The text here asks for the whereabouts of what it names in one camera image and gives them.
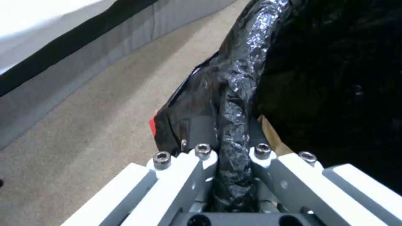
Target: hex socket bolt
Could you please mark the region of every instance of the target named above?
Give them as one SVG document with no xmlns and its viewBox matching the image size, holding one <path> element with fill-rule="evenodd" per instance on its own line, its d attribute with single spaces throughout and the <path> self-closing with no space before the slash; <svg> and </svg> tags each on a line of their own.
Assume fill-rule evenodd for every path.
<svg viewBox="0 0 402 226">
<path fill-rule="evenodd" d="M 158 152 L 154 155 L 154 167 L 158 170 L 164 170 L 170 166 L 169 152 Z"/>
<path fill-rule="evenodd" d="M 207 160 L 211 155 L 211 146 L 209 144 L 197 144 L 195 146 L 195 155 L 201 160 Z"/>
<path fill-rule="evenodd" d="M 317 157 L 311 152 L 299 152 L 299 157 L 311 166 L 317 161 Z"/>
<path fill-rule="evenodd" d="M 271 151 L 271 147 L 268 144 L 261 143 L 255 147 L 254 155 L 260 160 L 265 160 L 269 158 Z"/>
</svg>

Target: red object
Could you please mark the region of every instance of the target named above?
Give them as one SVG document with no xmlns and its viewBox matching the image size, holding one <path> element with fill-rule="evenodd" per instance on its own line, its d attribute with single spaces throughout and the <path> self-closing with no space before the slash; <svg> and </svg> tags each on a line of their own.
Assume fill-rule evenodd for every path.
<svg viewBox="0 0 402 226">
<path fill-rule="evenodd" d="M 156 134 L 156 126 L 155 126 L 155 120 L 154 120 L 154 118 L 155 118 L 155 116 L 154 117 L 152 117 L 150 120 L 149 120 L 149 125 L 150 125 L 150 127 L 151 127 L 151 131 L 152 131 L 152 134 L 155 136 L 155 134 Z"/>
</svg>

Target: black plastic bag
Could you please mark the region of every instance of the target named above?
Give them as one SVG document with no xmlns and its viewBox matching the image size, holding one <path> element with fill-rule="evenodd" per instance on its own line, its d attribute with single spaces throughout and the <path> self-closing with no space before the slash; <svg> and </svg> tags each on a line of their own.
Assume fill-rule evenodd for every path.
<svg viewBox="0 0 402 226">
<path fill-rule="evenodd" d="M 269 49 L 258 107 L 293 151 L 402 193 L 402 2 L 310 0 Z"/>
<path fill-rule="evenodd" d="M 219 51 L 193 71 L 154 118 L 160 151 L 176 155 L 208 142 L 219 152 L 213 186 L 217 211 L 255 211 L 248 156 L 252 99 L 272 33 L 289 7 L 287 0 L 250 1 Z"/>
</svg>

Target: beige carpet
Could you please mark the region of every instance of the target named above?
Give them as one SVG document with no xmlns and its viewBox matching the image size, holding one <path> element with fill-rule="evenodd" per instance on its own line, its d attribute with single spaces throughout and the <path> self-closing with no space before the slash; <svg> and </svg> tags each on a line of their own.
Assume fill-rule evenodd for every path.
<svg viewBox="0 0 402 226">
<path fill-rule="evenodd" d="M 144 165 L 157 151 L 148 120 L 247 2 L 133 51 L 0 151 L 0 225 L 60 225 L 129 162 Z"/>
</svg>

